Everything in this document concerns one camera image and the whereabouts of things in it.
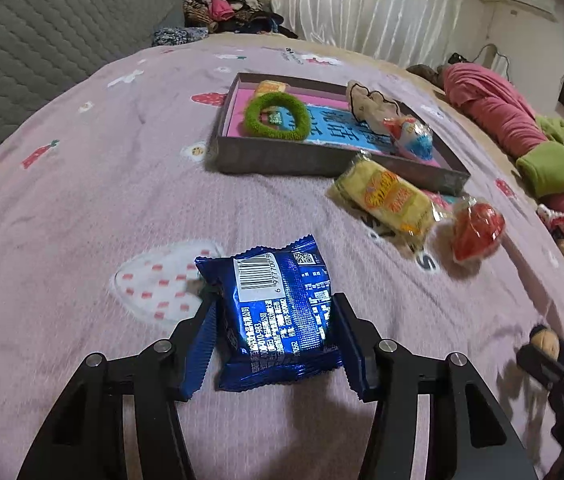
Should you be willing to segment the yellow rice cake snack pack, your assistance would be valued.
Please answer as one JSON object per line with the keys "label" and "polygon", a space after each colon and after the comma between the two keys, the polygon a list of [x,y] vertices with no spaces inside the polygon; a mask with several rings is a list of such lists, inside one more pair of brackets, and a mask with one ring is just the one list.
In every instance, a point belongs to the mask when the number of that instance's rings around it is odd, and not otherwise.
{"label": "yellow rice cake snack pack", "polygon": [[260,81],[259,84],[257,85],[253,97],[257,99],[259,98],[259,96],[265,96],[266,94],[269,93],[285,93],[286,88],[287,88],[287,84],[284,84],[282,81],[263,80]]}

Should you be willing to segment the red wrapped candy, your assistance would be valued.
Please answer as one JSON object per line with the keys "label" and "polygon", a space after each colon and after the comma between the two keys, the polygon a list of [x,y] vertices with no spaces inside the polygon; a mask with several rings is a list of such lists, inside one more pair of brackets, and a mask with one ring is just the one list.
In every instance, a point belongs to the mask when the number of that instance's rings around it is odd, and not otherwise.
{"label": "red wrapped candy", "polygon": [[464,198],[454,207],[454,262],[467,266],[489,258],[500,247],[505,228],[505,219],[498,209],[476,197]]}

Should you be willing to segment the blue foil snack packet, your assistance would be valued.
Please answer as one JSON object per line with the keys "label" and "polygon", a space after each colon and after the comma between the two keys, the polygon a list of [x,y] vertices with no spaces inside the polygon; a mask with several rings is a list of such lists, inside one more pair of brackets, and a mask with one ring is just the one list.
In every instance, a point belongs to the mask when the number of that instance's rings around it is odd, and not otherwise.
{"label": "blue foil snack packet", "polygon": [[289,384],[340,367],[329,335],[331,279],[312,235],[282,248],[199,256],[195,264],[218,292],[221,335],[229,349],[221,390]]}

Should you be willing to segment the dark shallow tray box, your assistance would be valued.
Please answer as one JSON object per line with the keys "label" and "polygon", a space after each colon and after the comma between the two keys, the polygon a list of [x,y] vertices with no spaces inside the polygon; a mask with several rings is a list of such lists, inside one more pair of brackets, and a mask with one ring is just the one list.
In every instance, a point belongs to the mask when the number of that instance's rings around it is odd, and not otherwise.
{"label": "dark shallow tray box", "polygon": [[[287,92],[307,94],[318,98],[331,98],[344,102],[346,88],[311,79],[271,74],[239,73],[235,76],[211,136],[215,167],[224,174],[277,174],[278,176],[307,176],[335,178],[342,174],[349,162],[361,151],[335,145],[312,144],[288,140],[229,138],[227,127],[233,113],[236,91],[245,88],[256,90],[263,80],[282,81]],[[431,164],[416,162],[403,156],[367,152],[371,157],[399,174],[418,188],[448,195],[460,195],[470,178],[463,162],[452,152],[438,134],[432,136],[434,161]]]}

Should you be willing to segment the pile of clothes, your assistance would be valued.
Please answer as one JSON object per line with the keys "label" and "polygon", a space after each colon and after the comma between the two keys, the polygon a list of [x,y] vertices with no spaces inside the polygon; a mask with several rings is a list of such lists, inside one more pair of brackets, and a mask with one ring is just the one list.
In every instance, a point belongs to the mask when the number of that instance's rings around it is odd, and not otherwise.
{"label": "pile of clothes", "polygon": [[187,27],[206,29],[209,34],[278,34],[297,39],[282,15],[259,0],[182,0]]}

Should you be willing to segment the small plush doll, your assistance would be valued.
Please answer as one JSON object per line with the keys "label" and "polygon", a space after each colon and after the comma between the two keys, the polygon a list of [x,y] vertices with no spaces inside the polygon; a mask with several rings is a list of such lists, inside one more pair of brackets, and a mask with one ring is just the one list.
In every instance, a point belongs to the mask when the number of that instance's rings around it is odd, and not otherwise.
{"label": "small plush doll", "polygon": [[548,208],[544,204],[536,207],[536,214],[550,232],[560,252],[564,255],[564,212]]}

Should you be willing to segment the blue patterned pillow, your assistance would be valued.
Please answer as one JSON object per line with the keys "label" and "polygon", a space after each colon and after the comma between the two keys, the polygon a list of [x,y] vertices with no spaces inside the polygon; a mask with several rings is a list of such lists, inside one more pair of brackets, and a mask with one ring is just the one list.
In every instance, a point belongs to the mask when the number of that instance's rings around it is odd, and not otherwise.
{"label": "blue patterned pillow", "polygon": [[162,27],[154,32],[152,46],[181,46],[192,44],[209,36],[207,27]]}

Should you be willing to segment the white sheer curtain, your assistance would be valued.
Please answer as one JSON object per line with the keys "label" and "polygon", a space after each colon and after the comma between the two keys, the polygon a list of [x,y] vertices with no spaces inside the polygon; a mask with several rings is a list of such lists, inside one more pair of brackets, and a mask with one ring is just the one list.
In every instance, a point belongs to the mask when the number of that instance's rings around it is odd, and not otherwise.
{"label": "white sheer curtain", "polygon": [[462,0],[268,0],[301,39],[402,67],[442,61]]}

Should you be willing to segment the pink strawberry print blanket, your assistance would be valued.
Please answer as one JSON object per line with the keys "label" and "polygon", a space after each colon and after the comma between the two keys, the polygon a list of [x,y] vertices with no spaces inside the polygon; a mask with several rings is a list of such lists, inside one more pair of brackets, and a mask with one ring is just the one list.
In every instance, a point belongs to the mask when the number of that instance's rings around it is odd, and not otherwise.
{"label": "pink strawberry print blanket", "polygon": [[[470,270],[454,263],[438,228],[425,271],[330,200],[329,180],[226,176],[194,159],[218,115],[209,94],[241,72],[357,80],[413,106],[468,169],[467,192],[502,212],[502,246]],[[0,146],[0,479],[16,477],[87,354],[130,356],[166,335],[157,312],[132,313],[114,294],[126,261],[183,240],[230,256],[305,235],[317,240],[332,288],[379,333],[422,356],[465,353],[536,470],[550,469],[554,416],[515,352],[539,323],[564,337],[564,258],[503,154],[394,67],[305,44],[284,53],[269,37],[217,37],[105,66]]]}

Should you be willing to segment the grey quilted headboard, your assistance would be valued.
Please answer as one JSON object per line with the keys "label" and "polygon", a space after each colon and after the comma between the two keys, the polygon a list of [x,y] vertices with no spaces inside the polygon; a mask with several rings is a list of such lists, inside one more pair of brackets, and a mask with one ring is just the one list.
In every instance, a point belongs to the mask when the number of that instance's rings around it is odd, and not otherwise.
{"label": "grey quilted headboard", "polygon": [[183,23],[182,0],[0,0],[0,144],[41,107]]}

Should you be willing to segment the red white blue egg toy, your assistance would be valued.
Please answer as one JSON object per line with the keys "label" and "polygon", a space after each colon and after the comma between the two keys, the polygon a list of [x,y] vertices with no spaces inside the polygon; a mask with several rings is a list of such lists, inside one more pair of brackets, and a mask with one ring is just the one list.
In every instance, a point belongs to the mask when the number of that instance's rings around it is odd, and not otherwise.
{"label": "red white blue egg toy", "polygon": [[413,116],[386,118],[383,126],[402,156],[416,162],[431,162],[434,159],[432,132],[419,119]]}

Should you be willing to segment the pink green quilted clothing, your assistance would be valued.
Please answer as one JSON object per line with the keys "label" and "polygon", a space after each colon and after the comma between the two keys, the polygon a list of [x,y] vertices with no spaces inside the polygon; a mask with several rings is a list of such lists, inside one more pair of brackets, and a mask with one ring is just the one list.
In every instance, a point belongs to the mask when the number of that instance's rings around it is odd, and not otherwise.
{"label": "pink green quilted clothing", "polygon": [[513,159],[531,196],[564,214],[564,120],[536,114],[513,84],[477,64],[448,66],[443,89]]}

